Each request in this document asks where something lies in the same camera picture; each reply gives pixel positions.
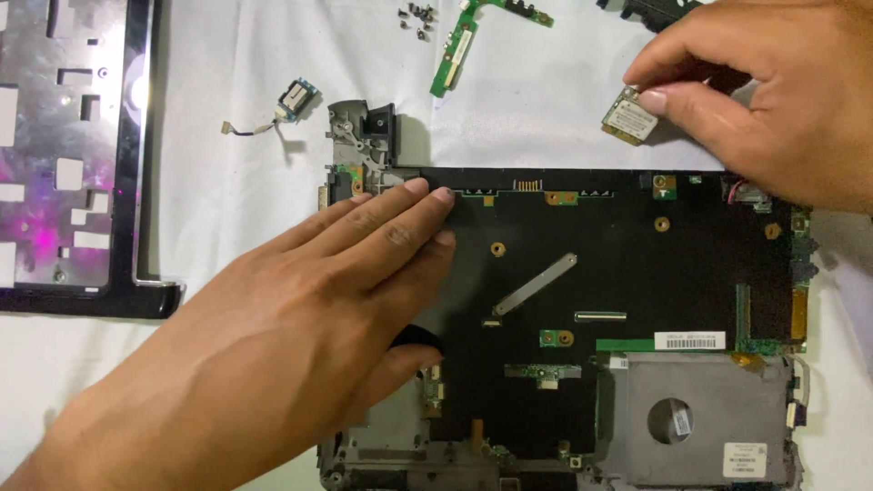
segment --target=wire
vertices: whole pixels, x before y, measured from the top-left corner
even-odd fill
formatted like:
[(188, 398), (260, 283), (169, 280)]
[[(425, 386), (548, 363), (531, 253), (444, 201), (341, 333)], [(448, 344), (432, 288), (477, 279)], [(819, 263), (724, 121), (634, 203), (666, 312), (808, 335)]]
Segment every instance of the wire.
[(265, 131), (269, 131), (271, 128), (276, 126), (276, 120), (270, 121), (270, 124), (265, 124), (264, 126), (259, 126), (252, 131), (237, 131), (236, 128), (233, 128), (233, 125), (230, 124), (229, 121), (225, 121), (222, 124), (221, 132), (223, 135), (227, 135), (228, 133), (236, 135), (236, 136), (254, 136), (260, 135)]
[(739, 186), (748, 183), (745, 179), (738, 180), (732, 187), (731, 192), (727, 193), (727, 203), (733, 204), (733, 199), (737, 196), (737, 191), (739, 190)]
[(788, 355), (788, 358), (800, 363), (801, 367), (803, 367), (803, 396), (801, 397), (801, 404), (803, 407), (809, 407), (809, 378), (812, 376), (812, 370), (809, 368), (809, 363), (803, 358), (795, 355)]

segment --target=fingernail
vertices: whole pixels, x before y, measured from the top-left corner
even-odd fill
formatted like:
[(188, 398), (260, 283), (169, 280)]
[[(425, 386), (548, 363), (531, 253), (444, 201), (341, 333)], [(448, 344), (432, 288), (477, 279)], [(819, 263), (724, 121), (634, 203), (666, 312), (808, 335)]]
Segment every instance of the fingernail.
[(443, 361), (443, 357), (439, 355), (434, 355), (432, 358), (427, 358), (422, 362), (421, 370), (427, 370), (429, 368), (433, 368), (440, 364)]
[(649, 114), (663, 116), (667, 114), (667, 94), (659, 89), (649, 89), (640, 94), (640, 106)]
[(364, 193), (364, 194), (360, 194), (360, 195), (355, 196), (355, 197), (351, 197), (351, 199), (349, 201), (351, 201), (352, 203), (361, 204), (361, 203), (364, 203), (365, 201), (367, 201), (368, 199), (370, 199), (371, 197), (373, 197), (373, 195), (371, 195), (370, 193)]
[(455, 202), (455, 191), (450, 190), (449, 188), (440, 188), (430, 194), (432, 194), (436, 199), (442, 201), (443, 203)]
[(440, 231), (434, 236), (434, 241), (444, 246), (453, 246), (455, 245), (455, 232), (451, 230)]
[(424, 177), (416, 177), (410, 181), (403, 183), (403, 187), (412, 191), (414, 194), (424, 195), (428, 192), (430, 188), (428, 186), (428, 182)]

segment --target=white background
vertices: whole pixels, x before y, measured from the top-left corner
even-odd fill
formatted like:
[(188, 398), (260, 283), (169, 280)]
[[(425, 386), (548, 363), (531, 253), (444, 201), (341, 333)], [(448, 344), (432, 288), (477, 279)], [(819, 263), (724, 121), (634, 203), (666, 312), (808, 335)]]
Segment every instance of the white background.
[[(238, 254), (314, 212), (331, 161), (327, 104), (337, 100), (396, 103), (409, 117), (407, 165), (719, 168), (669, 128), (653, 135), (656, 145), (640, 148), (601, 132), (624, 70), (651, 39), (639, 23), (619, 19), (615, 0), (608, 11), (594, 0), (539, 0), (553, 29), (484, 7), (457, 90), (441, 100), (429, 95), (430, 82), (458, 8), (431, 1), (438, 20), (424, 43), (414, 29), (400, 29), (400, 2), (167, 0), (167, 77), (153, 94), (163, 110), (155, 122), (162, 138), (151, 269), (183, 281), (190, 296)], [(304, 121), (253, 138), (219, 134), (225, 119), (240, 129), (269, 121), (278, 96), (300, 76), (324, 94)], [(825, 267), (810, 299), (809, 427), (796, 435), (804, 489), (868, 488), (873, 386), (864, 358), (873, 359), (873, 282), (865, 271), (873, 272), (873, 228), (864, 217), (824, 212), (813, 228)], [(0, 479), (71, 395), (155, 328), (0, 316)], [(319, 489), (314, 452), (245, 488)]]

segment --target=green circuit board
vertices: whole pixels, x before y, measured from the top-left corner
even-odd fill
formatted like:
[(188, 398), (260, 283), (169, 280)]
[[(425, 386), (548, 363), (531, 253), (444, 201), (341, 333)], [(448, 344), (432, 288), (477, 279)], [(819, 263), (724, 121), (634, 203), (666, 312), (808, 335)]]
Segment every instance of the green circuit board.
[(430, 86), (430, 93), (436, 97), (443, 97), (447, 90), (454, 87), (461, 66), (464, 64), (464, 58), (470, 50), (470, 42), (478, 28), (478, 24), (474, 20), (476, 10), (488, 3), (545, 27), (552, 27), (554, 24), (554, 19), (545, 12), (535, 10), (532, 5), (525, 6), (524, 2), (517, 0), (469, 0), (469, 2), (462, 2), (461, 15), (457, 19), (455, 30), (449, 35), (445, 44), (443, 60), (440, 62), (433, 84)]

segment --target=pink cable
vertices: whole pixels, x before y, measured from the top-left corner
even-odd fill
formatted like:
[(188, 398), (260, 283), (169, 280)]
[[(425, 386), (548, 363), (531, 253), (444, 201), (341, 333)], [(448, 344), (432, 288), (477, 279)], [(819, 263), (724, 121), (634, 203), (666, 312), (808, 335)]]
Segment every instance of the pink cable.
[(745, 183), (747, 183), (747, 182), (748, 182), (748, 181), (745, 180), (745, 179), (740, 179), (739, 181), (737, 181), (736, 184), (734, 184), (734, 185), (731, 187), (731, 192), (729, 192), (729, 193), (727, 194), (727, 203), (728, 203), (728, 204), (733, 204), (733, 198), (736, 196), (736, 194), (737, 194), (737, 190), (739, 189), (739, 186), (741, 186), (741, 185), (743, 185), (743, 184), (745, 184)]

